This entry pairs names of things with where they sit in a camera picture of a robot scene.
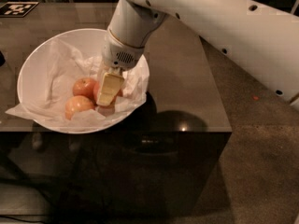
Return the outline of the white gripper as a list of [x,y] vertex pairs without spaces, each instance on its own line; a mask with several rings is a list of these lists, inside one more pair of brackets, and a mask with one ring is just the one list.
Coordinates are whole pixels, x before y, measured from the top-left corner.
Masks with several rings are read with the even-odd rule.
[[[136,66],[143,51],[143,48],[133,48],[122,44],[107,30],[102,49],[102,60],[105,66],[130,70]],[[124,77],[122,75],[105,72],[97,92],[96,103],[101,106],[110,105],[120,91],[123,82]]]

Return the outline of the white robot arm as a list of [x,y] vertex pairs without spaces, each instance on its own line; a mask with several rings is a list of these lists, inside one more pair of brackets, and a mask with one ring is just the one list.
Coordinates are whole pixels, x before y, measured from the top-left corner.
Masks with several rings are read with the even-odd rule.
[[172,16],[299,109],[299,18],[252,0],[119,0],[107,28],[100,90],[108,105],[155,31]]

